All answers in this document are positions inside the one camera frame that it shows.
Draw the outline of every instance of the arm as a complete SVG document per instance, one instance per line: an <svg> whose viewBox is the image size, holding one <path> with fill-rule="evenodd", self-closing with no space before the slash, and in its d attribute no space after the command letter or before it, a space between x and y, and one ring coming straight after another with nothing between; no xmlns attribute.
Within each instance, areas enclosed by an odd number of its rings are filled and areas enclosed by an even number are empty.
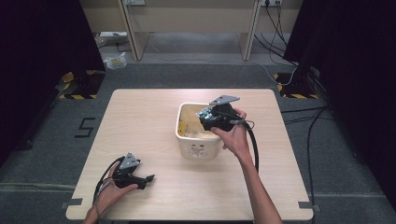
<svg viewBox="0 0 396 224"><path fill-rule="evenodd" d="M245 112L236 108L234 110L241 118L246 117ZM223 149L230 149L241 164L253 210L254 222L256 224L282 223L282 219L256 171L253 159L251 159L246 128L242 125L235 125L228 133L219 128L212 128L211 131L224 142Z"/></svg>
<svg viewBox="0 0 396 224"><path fill-rule="evenodd" d="M136 184L132 184L123 189L119 189L116 186L111 176L113 176L114 170L116 169L118 164L119 163L114 164L114 166L110 169L110 172L108 173L108 178L103 182L103 186L106 185L106 187L96 197L92 208L88 210L87 216L85 216L83 222L84 224L98 223L99 217L107 210L107 208L111 207L111 205L116 203L126 193L137 189L138 186Z"/></svg>

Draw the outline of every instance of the human hand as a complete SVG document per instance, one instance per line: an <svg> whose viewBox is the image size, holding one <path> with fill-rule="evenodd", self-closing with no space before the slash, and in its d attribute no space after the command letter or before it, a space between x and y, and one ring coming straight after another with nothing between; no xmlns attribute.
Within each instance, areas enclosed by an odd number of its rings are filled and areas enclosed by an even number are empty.
<svg viewBox="0 0 396 224"><path fill-rule="evenodd" d="M119 163L120 162L118 161L116 164L114 164L114 166L108 172L108 178L104 180L102 185L106 187L96 197L96 200L88 212L84 223L96 223L99 217L122 196L138 188L136 184L129 185L123 189L120 189L116 186L111 176L113 176L113 173Z"/></svg>
<svg viewBox="0 0 396 224"><path fill-rule="evenodd" d="M245 119L247 113L238 108L234 108L236 113L242 119ZM224 143L223 149L228 148L240 161L251 160L248 148L247 129L242 124L234 125L229 132L213 127L210 131L218 135Z"/></svg>

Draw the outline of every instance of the power outlet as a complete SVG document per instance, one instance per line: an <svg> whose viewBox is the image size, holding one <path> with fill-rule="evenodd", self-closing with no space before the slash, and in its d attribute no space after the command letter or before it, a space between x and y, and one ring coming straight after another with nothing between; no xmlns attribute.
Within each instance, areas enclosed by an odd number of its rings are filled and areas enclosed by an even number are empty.
<svg viewBox="0 0 396 224"><path fill-rule="evenodd" d="M268 0L270 5L268 7L282 6L282 0ZM262 7L265 7L265 0L262 0Z"/></svg>

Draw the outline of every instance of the black cable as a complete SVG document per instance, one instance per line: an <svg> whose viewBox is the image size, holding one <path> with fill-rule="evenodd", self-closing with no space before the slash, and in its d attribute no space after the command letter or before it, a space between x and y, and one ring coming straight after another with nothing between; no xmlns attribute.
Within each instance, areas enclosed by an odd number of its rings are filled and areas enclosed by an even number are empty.
<svg viewBox="0 0 396 224"><path fill-rule="evenodd" d="M280 39L283 41L283 43L284 43L285 46L287 47L287 46L288 46L288 43L286 43L285 38L283 38L283 36L282 36L282 35L279 33L279 31L277 30L277 26L275 25L275 22L274 22L274 20L272 19L270 12L268 11L268 7L266 8L266 11L267 11L268 17L270 18L272 24L274 25L274 28L275 28L275 30L276 30L276 34L279 35Z"/></svg>
<svg viewBox="0 0 396 224"><path fill-rule="evenodd" d="M272 49L272 47L274 46L275 37L276 37L276 33L274 33L274 37L273 37L273 39L272 39L272 41L271 41L271 44L270 44L270 49ZM272 58L271 50L269 51L269 56L270 56L271 61L272 61L273 63L276 63L276 62L274 61L274 59Z"/></svg>
<svg viewBox="0 0 396 224"><path fill-rule="evenodd" d="M235 120L241 120L240 117L237 117L237 116L229 114L229 113L224 113L224 112L221 112L221 111L216 111L216 113L220 114L222 116L230 117L230 118L235 119ZM259 149L257 148L256 137L254 136L252 128L250 127L250 125L248 125L246 120L244 120L242 122L242 124L247 129L247 132L248 132L248 134L250 136L250 140L251 140L251 144L253 145L253 152L254 152L254 166L256 167L257 172L259 172Z"/></svg>
<svg viewBox="0 0 396 224"><path fill-rule="evenodd" d="M314 183L312 180L312 171L311 171L311 154L310 154L310 145L309 145L309 140L311 138L311 132L312 132L312 127L314 127L315 122L318 120L318 117L320 114L325 110L326 108L320 109L318 114L315 116L315 119L312 121L311 126L309 126L308 130L308 138L306 140L306 157L308 161L308 175L309 175L309 185L311 187L311 197L312 197L312 206L315 205L315 195L314 195ZM315 223L315 214L312 217L312 223Z"/></svg>
<svg viewBox="0 0 396 224"><path fill-rule="evenodd" d="M254 166L256 167L257 172L259 172L259 150L257 149L256 137L254 136L253 131L246 121L244 121L244 126L247 129L248 134L250 135L251 144L253 145L254 151Z"/></svg>
<svg viewBox="0 0 396 224"><path fill-rule="evenodd" d="M262 39L265 41L265 42L267 42L267 44L269 44L270 46L272 45L267 39L265 39L265 37L264 37L264 35L262 34L262 33L260 33L260 35L262 36ZM280 49L280 48L278 48L278 47L276 47L276 46L272 46L274 49L278 49L278 50L280 50L280 51L282 51L282 52L285 52L285 50L284 49Z"/></svg>
<svg viewBox="0 0 396 224"><path fill-rule="evenodd" d="M319 86L318 89L319 89L319 91L320 91L321 97L322 97L324 100L328 101L328 96L327 96L327 91L326 91L326 89L323 87L323 85L320 83L320 81L312 74L312 72L311 72L311 73L308 73L308 80L311 81L309 84L310 84L311 89L313 89L313 92L314 92L316 95L318 95L317 92L316 92L315 86Z"/></svg>
<svg viewBox="0 0 396 224"><path fill-rule="evenodd" d="M285 36L283 36L283 31L282 31L282 22L280 22L280 14L282 13L282 6L280 5L279 1L276 1L276 9L277 9L277 24L279 25L279 30L280 33L282 34L282 38L285 39Z"/></svg>
<svg viewBox="0 0 396 224"><path fill-rule="evenodd" d="M270 50L271 52L273 52L274 54L276 54L277 56L279 56L280 58L283 58L283 56L282 56L281 54L279 54L278 52L274 51L273 49L267 47L264 43L262 43L262 42L260 41L260 39L259 39L256 35L254 35L254 37L256 38L257 41L259 41L259 43L262 45L263 48L268 49L268 50ZM296 64L296 63L293 63L293 62L290 62L290 61L287 61L287 62L290 63L290 64L292 64L292 65L285 64L285 63L277 63L277 64L286 65L286 66L290 66L290 67L297 67L297 64Z"/></svg>
<svg viewBox="0 0 396 224"><path fill-rule="evenodd" d="M92 201L92 203L95 202L96 194L99 192L99 188L102 186L103 181L104 181L104 178L105 178L107 172L111 169L111 167L113 167L114 164L116 164L117 161L123 161L124 158L125 158L124 156L119 157L118 159L116 159L116 160L114 160L113 162L111 162L111 164L107 167L107 169L105 170L105 172L103 173L102 177L100 178L99 182L98 182L97 185L96 185L95 193L93 194L93 201Z"/></svg>
<svg viewBox="0 0 396 224"><path fill-rule="evenodd" d="M291 119L291 120L285 120L285 124L293 124L293 123L298 123L298 122L304 122L304 121L309 121L313 118L314 116L311 117L303 117L303 118L299 118L299 119ZM318 118L318 119L325 119L325 120L331 120L334 121L335 119L326 119L326 118Z"/></svg>
<svg viewBox="0 0 396 224"><path fill-rule="evenodd" d="M257 41L259 41L259 43L262 45L263 48L268 49L268 50L272 51L274 54L276 54L277 56L283 58L283 56L282 56L280 53L278 53L278 52L276 52L276 51L270 49L270 47L268 47L268 46L266 46L264 43L262 43L262 42L260 41L260 39L259 39L256 35L254 35L254 37L257 39Z"/></svg>
<svg viewBox="0 0 396 224"><path fill-rule="evenodd" d="M281 111L280 113L286 114L286 113L294 113L294 112L302 112L302 111L308 111L308 110L317 110L317 109L325 109L328 106L320 106L320 107L313 107L313 108L307 108L307 109L298 109L298 110L286 110L286 111Z"/></svg>

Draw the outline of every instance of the white plastic container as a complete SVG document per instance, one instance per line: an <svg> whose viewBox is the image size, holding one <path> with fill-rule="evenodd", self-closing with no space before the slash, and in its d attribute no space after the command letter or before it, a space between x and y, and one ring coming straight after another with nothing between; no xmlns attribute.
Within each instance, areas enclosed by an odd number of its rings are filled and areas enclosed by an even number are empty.
<svg viewBox="0 0 396 224"><path fill-rule="evenodd" d="M177 113L176 137L180 153L195 161L210 161L219 154L221 139L205 131L198 116L208 104L183 103Z"/></svg>

